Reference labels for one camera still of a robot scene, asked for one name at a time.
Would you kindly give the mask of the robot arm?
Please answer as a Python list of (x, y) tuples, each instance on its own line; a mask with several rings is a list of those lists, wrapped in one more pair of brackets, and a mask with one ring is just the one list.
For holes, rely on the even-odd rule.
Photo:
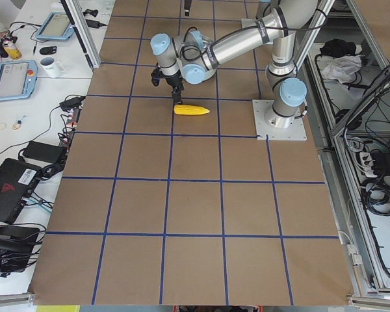
[(271, 1), (267, 7), (259, 4), (256, 19), (247, 27), (237, 29), (215, 41), (196, 27), (189, 27), (179, 36), (156, 34), (150, 46), (157, 59), (151, 82), (161, 80), (172, 89), (175, 105), (182, 104), (184, 84), (199, 85), (218, 68), (251, 51), (268, 52), (266, 67), (268, 87), (276, 100), (274, 115), (282, 120), (293, 118), (295, 107), (283, 99), (281, 91), (297, 72), (294, 62), (296, 33), (317, 13), (317, 1)]

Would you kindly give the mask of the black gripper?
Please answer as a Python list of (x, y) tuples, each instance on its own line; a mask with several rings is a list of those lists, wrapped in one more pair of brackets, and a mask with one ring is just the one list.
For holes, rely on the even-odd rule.
[[(190, 16), (192, 0), (184, 0), (184, 14)], [(174, 105), (182, 103), (181, 93), (183, 91), (183, 78), (180, 73), (165, 76), (166, 82), (172, 87), (172, 101)]]

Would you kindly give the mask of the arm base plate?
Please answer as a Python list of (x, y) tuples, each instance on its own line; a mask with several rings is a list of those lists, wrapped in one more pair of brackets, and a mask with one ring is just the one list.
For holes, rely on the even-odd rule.
[(273, 100), (252, 101), (256, 137), (258, 140), (306, 141), (307, 135), (300, 109), (291, 117), (281, 117), (273, 111)]

